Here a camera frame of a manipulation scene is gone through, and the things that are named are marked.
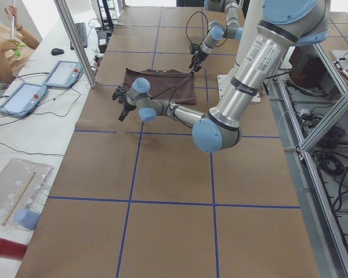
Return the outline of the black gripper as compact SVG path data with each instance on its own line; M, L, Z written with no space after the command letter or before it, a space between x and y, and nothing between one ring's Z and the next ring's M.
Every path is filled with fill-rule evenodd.
M193 72L198 72L202 68L202 62L211 53L211 48L206 43L200 45L191 43L189 45L189 50L193 55L190 65L193 65Z
M126 97L128 96L129 89L130 86L123 83L115 89L112 95L112 100L118 100L118 102L123 105L123 110L121 111L121 114L118 117L119 121L124 121L124 119L128 116L130 111L135 110L135 106L129 104L126 99Z

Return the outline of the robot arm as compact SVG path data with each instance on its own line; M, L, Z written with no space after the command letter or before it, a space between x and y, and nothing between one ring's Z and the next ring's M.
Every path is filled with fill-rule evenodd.
M192 42L186 32L186 37L190 41L188 48L190 54L193 55L189 65L191 74L202 68L202 62L205 61L221 39L240 40L243 32L238 18L240 1L204 1L204 8L212 12L225 13L227 21L226 24L220 24L217 21L208 23L206 37L200 44Z
M167 116L190 127L195 145L204 152L235 146L241 139L242 113L288 49L327 38L330 5L330 1L251 2L247 14L256 16L256 37L215 107L202 113L171 100L156 100L149 94L149 81L137 78L128 90L119 87L113 93L113 100L123 105L119 119L134 110L144 122Z

